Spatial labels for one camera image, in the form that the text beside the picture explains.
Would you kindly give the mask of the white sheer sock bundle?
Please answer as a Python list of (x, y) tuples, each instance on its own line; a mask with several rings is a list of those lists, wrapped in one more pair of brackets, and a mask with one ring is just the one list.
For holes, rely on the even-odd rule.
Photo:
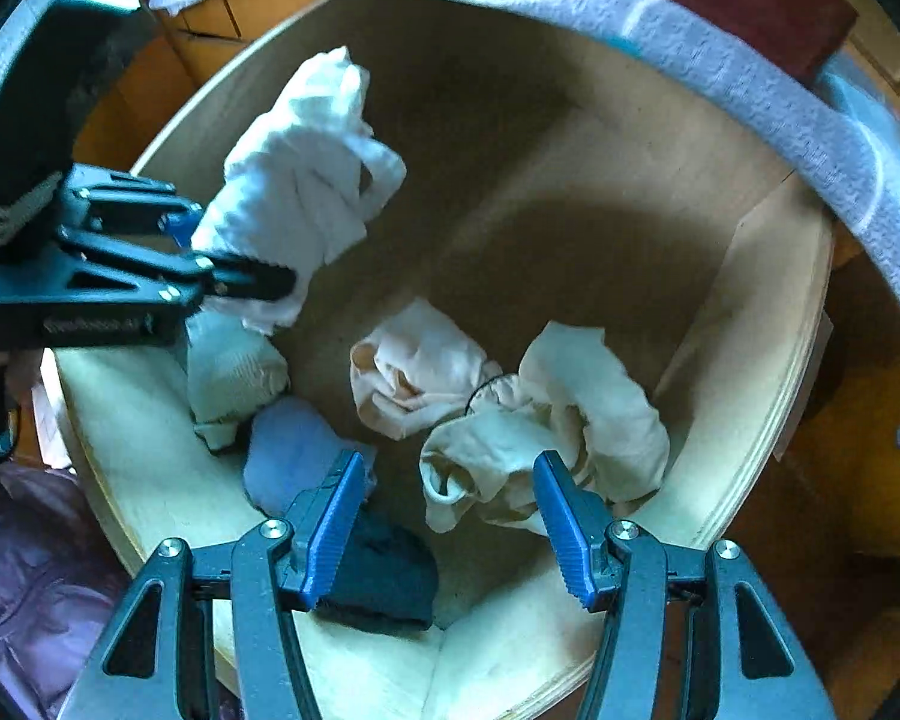
[(344, 46), (295, 70), (224, 161), (224, 185), (190, 244), (294, 271), (276, 298), (212, 298), (206, 305), (271, 335), (301, 315), (318, 268), (367, 238), (406, 177), (403, 158), (364, 121), (370, 71)]

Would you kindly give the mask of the pale green ribbed sock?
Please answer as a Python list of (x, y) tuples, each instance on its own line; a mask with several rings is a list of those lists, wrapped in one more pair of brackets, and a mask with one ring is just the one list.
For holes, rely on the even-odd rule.
[(194, 433), (211, 452), (232, 447), (240, 426), (289, 385), (278, 349), (237, 317), (199, 312), (187, 320), (188, 403)]

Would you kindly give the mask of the dark purple puffer jacket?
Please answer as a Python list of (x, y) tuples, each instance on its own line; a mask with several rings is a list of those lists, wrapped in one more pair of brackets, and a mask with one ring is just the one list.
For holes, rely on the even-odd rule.
[(23, 717), (58, 715), (126, 587), (73, 475), (0, 465), (0, 684)]

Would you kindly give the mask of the light blue sock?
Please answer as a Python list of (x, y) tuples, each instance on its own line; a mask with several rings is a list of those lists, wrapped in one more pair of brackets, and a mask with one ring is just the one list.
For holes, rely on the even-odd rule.
[(343, 439), (301, 398), (286, 395), (261, 410), (250, 424), (244, 488), (251, 504), (270, 517), (283, 515), (297, 494), (315, 488), (341, 452), (364, 459), (364, 497), (377, 488), (374, 445)]

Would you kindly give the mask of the peach sock bundle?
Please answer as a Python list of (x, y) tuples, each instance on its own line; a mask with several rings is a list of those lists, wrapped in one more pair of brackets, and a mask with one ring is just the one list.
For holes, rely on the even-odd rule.
[(364, 426), (393, 440), (526, 395), (450, 317), (418, 298), (349, 351), (349, 380)]

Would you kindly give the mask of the dark grey sock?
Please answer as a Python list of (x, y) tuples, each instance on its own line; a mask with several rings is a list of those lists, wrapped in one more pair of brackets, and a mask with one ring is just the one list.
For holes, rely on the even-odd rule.
[(333, 589), (315, 613), (371, 634), (415, 634), (434, 624), (438, 589), (437, 562), (427, 544), (385, 512), (362, 507)]

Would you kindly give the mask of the cream yellow sock bundle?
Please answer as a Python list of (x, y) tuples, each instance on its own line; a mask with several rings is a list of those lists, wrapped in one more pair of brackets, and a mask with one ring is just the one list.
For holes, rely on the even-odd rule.
[(464, 415), (430, 431), (419, 455), (427, 527), (448, 533), (474, 515), (541, 535), (533, 465), (548, 450), (574, 483), (611, 504), (662, 486), (667, 428), (601, 328), (548, 323), (517, 372), (484, 385)]

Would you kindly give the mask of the open wooden drawer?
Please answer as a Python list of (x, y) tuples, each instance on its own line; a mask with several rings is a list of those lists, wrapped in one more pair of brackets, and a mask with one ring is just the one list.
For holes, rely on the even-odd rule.
[[(212, 199), (237, 138), (290, 75), (349, 47), (365, 114), (408, 177), (318, 271), (276, 344), (292, 390), (379, 449), (372, 502), (430, 539), (437, 626), (379, 635), (296, 614), (323, 718), (535, 718), (589, 676), (603, 621), (567, 593), (543, 536), (482, 523), (427, 536), (422, 439), (359, 422), (349, 349), (427, 299), (513, 371), (549, 320), (606, 346), (667, 426), (670, 469), (635, 522), (707, 548), (777, 444), (831, 266), (823, 202), (754, 133), (622, 49), (448, 0), (322, 0), (237, 55), (134, 172)], [(226, 543), (263, 520), (237, 458), (196, 437), (164, 348), (56, 351), (66, 445), (128, 571), (169, 536)]]

